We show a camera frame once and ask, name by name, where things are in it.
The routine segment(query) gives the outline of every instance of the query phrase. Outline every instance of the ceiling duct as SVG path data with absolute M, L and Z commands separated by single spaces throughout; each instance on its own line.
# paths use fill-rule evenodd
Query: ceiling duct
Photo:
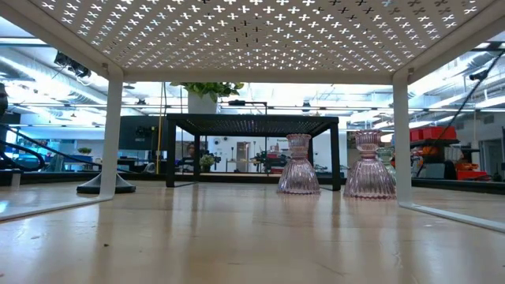
M 68 97 L 60 99 L 63 103 L 107 104 L 107 96 L 103 93 L 78 83 L 75 78 L 68 77 L 63 73 L 57 73 L 56 70 L 47 67 L 44 64 L 38 63 L 33 58 L 30 58 L 11 48 L 2 48 L 2 53 L 0 54 L 0 64 L 7 65 L 10 69 L 15 69 L 19 73 L 24 73 L 25 75 L 30 76 L 32 81 L 37 80 L 36 77 L 38 76 L 39 80 L 58 82 L 65 88 L 69 88 Z M 122 114 L 142 115 L 143 113 L 134 109 L 124 109 L 122 110 Z
M 453 77 L 457 75 L 470 75 L 471 73 L 474 73 L 478 69 L 482 68 L 484 65 L 486 65 L 488 62 L 492 61 L 496 56 L 498 56 L 499 52 L 483 52 L 479 53 L 475 56 L 473 56 L 467 63 L 466 63 L 466 69 L 463 71 L 455 74 Z
M 44 64 L 38 63 L 37 61 L 33 60 L 33 58 L 29 58 L 13 49 L 2 49 L 2 53 L 0 54 L 0 62 L 2 62 L 4 65 L 10 66 L 11 69 L 15 69 L 18 72 L 28 74 L 30 77 L 36 80 L 37 83 L 47 83 L 47 81 L 54 81 L 63 84 L 65 88 L 69 89 L 68 95 L 71 95 L 72 91 L 74 91 L 77 94 L 90 99 L 94 103 L 107 103 L 107 97 L 104 94 L 90 87 L 86 87 L 83 84 L 77 83 L 74 78 L 68 77 L 62 73 L 56 73 L 57 71 L 45 66 Z
M 34 81 L 27 73 L 13 68 L 11 65 L 0 61 L 0 80 L 23 80 Z

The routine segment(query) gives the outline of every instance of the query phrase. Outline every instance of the perforated metal panel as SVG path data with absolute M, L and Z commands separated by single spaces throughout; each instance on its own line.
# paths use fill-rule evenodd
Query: perforated metal panel
M 193 135 L 285 137 L 302 133 L 317 136 L 338 118 L 300 115 L 168 114 L 179 127 Z
M 393 73 L 492 0 L 30 0 L 127 72 Z

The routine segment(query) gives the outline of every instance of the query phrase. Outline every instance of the black table leg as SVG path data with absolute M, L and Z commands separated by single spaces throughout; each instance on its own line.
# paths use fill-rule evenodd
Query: black table leg
M 311 138 L 309 141 L 309 163 L 314 166 L 314 138 Z
M 193 180 L 200 180 L 200 135 L 195 135 L 195 159 L 193 160 Z
M 166 124 L 166 134 L 168 135 L 168 145 L 166 149 L 166 186 L 175 186 L 175 121 L 169 120 Z
M 331 123 L 331 185 L 333 191 L 340 190 L 339 125 Z

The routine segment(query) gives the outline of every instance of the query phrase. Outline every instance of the black round base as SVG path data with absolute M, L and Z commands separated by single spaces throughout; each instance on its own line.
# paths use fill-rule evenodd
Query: black round base
M 100 183 L 102 181 L 102 173 L 97 175 L 92 180 L 77 186 L 77 193 L 84 194 L 100 194 Z M 119 174 L 116 174 L 116 193 L 134 193 L 137 190 L 135 185 L 131 185 Z

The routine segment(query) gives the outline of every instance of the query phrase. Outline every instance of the black mesh tabletop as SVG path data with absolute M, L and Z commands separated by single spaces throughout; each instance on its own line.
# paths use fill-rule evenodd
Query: black mesh tabletop
M 339 123 L 339 118 L 301 115 L 167 114 L 166 118 L 200 136 L 285 137 L 302 133 L 315 137 Z

